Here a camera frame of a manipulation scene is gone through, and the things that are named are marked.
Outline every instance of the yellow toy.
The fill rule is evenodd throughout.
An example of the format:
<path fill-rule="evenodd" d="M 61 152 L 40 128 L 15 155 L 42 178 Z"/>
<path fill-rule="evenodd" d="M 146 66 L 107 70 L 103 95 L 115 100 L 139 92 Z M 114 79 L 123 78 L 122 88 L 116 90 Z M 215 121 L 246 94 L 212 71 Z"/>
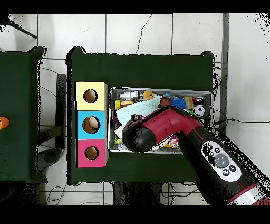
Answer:
<path fill-rule="evenodd" d="M 149 100 L 149 99 L 153 99 L 152 96 L 153 91 L 152 90 L 146 90 L 143 92 L 143 101 Z"/>

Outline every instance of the blue toy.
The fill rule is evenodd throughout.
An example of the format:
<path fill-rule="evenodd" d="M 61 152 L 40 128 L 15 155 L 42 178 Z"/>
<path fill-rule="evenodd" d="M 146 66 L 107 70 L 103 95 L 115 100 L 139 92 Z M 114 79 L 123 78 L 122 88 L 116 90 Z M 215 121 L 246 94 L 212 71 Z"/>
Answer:
<path fill-rule="evenodd" d="M 187 105 L 186 102 L 181 97 L 175 97 L 174 99 L 171 99 L 172 107 L 178 107 L 180 109 L 186 109 Z"/>

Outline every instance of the green table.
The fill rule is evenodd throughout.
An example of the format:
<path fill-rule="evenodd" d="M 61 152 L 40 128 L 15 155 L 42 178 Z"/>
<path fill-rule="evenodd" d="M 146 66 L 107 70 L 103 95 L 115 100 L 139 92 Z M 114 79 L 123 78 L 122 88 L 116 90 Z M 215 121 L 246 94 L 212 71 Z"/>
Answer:
<path fill-rule="evenodd" d="M 38 62 L 44 48 L 0 52 L 0 181 L 47 182 L 36 169 L 38 147 Z"/>
<path fill-rule="evenodd" d="M 102 81 L 109 88 L 139 87 L 210 91 L 213 89 L 213 54 L 202 55 L 116 55 L 86 54 L 73 48 L 68 66 L 68 184 L 77 182 L 179 182 L 197 180 L 183 155 L 110 152 L 106 167 L 75 167 L 74 82 Z"/>

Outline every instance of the control button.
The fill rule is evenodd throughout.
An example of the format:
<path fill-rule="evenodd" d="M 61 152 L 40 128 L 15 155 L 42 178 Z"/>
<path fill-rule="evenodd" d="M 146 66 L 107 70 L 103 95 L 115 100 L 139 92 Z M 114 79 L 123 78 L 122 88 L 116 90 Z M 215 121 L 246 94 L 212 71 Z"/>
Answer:
<path fill-rule="evenodd" d="M 208 148 L 209 150 L 212 150 L 212 149 L 213 149 L 213 146 L 207 145 L 207 148 Z"/>
<path fill-rule="evenodd" d="M 229 166 L 229 169 L 232 171 L 232 172 L 235 172 L 236 171 L 236 168 L 235 168 L 235 166 Z"/>
<path fill-rule="evenodd" d="M 226 155 L 218 154 L 215 156 L 215 166 L 218 168 L 225 168 L 230 164 L 230 161 Z"/>
<path fill-rule="evenodd" d="M 224 170 L 222 171 L 222 174 L 223 174 L 224 176 L 229 176 L 230 172 L 229 172 L 227 169 L 224 169 Z"/>
<path fill-rule="evenodd" d="M 214 156 L 213 152 L 209 152 L 209 153 L 208 153 L 208 156 L 209 156 L 209 157 L 213 157 L 213 156 Z"/>
<path fill-rule="evenodd" d="M 215 152 L 216 153 L 219 153 L 220 152 L 220 149 L 219 148 L 215 148 Z"/>

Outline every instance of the orange object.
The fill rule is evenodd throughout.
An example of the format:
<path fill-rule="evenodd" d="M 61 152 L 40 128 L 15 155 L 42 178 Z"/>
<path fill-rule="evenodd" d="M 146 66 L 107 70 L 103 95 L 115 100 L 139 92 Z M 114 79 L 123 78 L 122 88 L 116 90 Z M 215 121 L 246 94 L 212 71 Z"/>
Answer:
<path fill-rule="evenodd" d="M 0 130 L 9 125 L 9 120 L 5 117 L 0 117 Z"/>

